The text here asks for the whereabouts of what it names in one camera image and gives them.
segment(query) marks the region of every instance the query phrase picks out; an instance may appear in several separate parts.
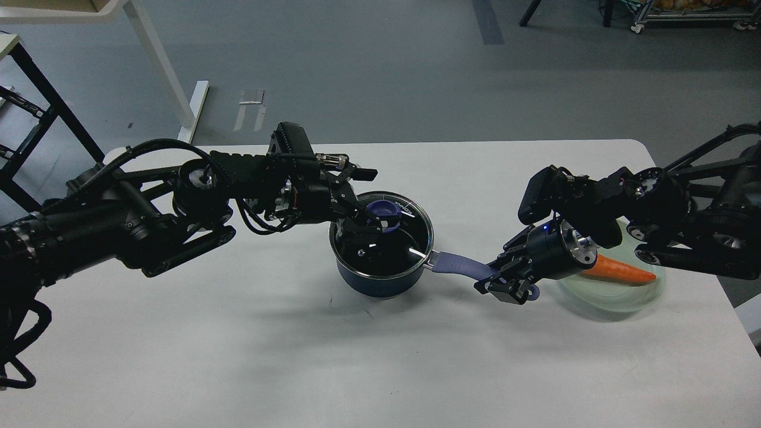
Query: carrot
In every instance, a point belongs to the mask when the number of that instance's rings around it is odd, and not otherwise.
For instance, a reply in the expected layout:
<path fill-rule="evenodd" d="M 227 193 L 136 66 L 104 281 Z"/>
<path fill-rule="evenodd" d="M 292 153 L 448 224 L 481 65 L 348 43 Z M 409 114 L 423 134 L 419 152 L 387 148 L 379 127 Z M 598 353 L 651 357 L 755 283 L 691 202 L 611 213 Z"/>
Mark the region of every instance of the carrot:
<path fill-rule="evenodd" d="M 581 275 L 603 281 L 625 283 L 631 286 L 643 286 L 655 281 L 653 273 L 619 262 L 618 260 L 609 259 L 602 254 L 597 255 L 597 263 L 595 263 L 594 267 L 585 270 Z"/>

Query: purple handle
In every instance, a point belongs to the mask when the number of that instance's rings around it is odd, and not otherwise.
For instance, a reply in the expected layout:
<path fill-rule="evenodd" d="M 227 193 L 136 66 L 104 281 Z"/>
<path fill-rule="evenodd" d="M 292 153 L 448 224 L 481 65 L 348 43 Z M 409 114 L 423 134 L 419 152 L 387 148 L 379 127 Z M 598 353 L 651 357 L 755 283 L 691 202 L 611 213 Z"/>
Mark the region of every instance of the purple handle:
<path fill-rule="evenodd" d="M 489 278 L 491 275 L 494 275 L 499 271 L 489 267 L 487 264 L 469 259 L 468 257 L 441 252 L 438 255 L 436 264 L 433 266 L 433 269 L 431 269 L 431 272 L 459 273 L 460 275 L 480 281 L 481 279 Z"/>

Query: green plate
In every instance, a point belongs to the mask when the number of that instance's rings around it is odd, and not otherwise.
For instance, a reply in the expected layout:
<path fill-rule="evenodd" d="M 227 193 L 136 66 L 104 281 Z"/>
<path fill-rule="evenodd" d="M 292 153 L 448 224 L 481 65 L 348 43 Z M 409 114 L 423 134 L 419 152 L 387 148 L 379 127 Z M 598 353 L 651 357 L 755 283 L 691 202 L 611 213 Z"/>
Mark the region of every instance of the green plate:
<path fill-rule="evenodd" d="M 658 299 L 666 286 L 665 270 L 663 267 L 647 264 L 634 255 L 634 249 L 640 241 L 626 233 L 626 224 L 619 221 L 623 233 L 623 243 L 618 247 L 597 252 L 605 257 L 631 264 L 655 274 L 657 279 L 643 286 L 609 283 L 582 275 L 572 275 L 558 281 L 568 291 L 584 300 L 595 308 L 611 312 L 636 312 L 648 307 Z"/>

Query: gray floor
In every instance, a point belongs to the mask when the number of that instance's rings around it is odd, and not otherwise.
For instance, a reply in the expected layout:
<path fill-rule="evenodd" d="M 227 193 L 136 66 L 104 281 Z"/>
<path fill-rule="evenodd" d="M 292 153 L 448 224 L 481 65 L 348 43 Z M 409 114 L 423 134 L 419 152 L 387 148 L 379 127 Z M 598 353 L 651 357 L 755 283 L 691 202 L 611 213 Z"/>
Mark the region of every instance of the gray floor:
<path fill-rule="evenodd" d="M 290 120 L 313 143 L 631 138 L 662 166 L 730 123 L 761 120 L 761 31 L 635 35 L 626 21 L 602 28 L 596 0 L 547 1 L 526 28 L 517 22 L 528 0 L 144 3 L 187 91 L 212 83 L 197 145 L 265 144 Z M 484 44 L 476 3 L 492 4 L 504 44 Z M 177 134 L 124 16 L 0 30 L 23 37 L 104 151 Z M 10 59 L 0 84 L 34 99 Z M 258 88 L 263 126 L 248 107 L 236 130 L 241 92 Z M 13 146 L 27 122 L 9 110 L 0 144 Z M 62 126 L 35 156 L 21 181 L 40 200 L 90 164 Z M 0 222 L 18 215 L 2 200 Z M 761 290 L 722 283 L 735 305 Z"/>

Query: pot handle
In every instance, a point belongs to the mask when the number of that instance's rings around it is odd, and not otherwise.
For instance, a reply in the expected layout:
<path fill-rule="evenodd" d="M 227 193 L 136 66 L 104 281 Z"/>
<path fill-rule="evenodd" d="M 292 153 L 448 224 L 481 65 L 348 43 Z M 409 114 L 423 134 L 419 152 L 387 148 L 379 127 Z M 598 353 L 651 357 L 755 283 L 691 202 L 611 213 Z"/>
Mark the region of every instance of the pot handle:
<path fill-rule="evenodd" d="M 428 259 L 423 266 L 429 268 L 431 272 L 458 273 L 473 278 L 476 281 L 489 278 L 491 275 L 499 272 L 499 270 L 496 270 L 487 264 L 457 254 L 445 253 L 443 251 L 441 253 L 438 251 L 431 251 L 431 255 L 428 256 Z"/>

